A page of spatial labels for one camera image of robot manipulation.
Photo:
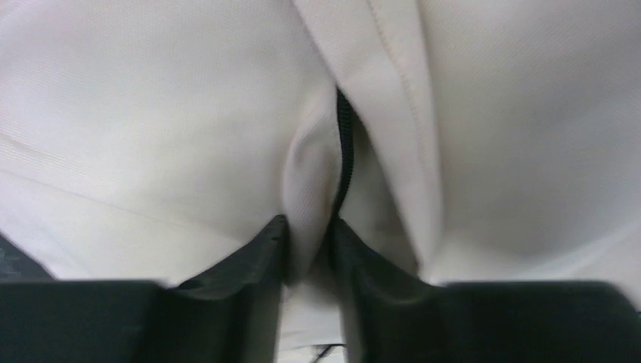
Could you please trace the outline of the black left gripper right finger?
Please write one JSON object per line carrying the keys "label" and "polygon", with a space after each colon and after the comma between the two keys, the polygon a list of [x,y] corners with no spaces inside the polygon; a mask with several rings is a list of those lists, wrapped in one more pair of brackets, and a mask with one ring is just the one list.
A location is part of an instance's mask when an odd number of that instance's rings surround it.
{"label": "black left gripper right finger", "polygon": [[432,286],[369,248],[341,219],[328,236],[350,362],[630,362],[640,319],[598,281]]}

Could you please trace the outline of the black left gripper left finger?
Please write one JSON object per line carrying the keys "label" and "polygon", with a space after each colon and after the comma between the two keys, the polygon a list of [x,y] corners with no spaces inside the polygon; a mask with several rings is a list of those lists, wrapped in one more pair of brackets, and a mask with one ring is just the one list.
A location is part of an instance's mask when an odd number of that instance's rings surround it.
{"label": "black left gripper left finger", "polygon": [[7,281],[3,362],[271,362],[287,221],[177,287],[153,281]]}

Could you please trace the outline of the beige canvas backpack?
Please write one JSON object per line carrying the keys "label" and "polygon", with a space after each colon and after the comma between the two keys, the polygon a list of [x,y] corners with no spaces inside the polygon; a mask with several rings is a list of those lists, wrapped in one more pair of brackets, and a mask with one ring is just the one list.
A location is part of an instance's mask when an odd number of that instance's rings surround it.
{"label": "beige canvas backpack", "polygon": [[177,287],[276,216],[271,362],[350,362],[338,219],[432,286],[640,319],[640,3],[1,3],[1,285]]}

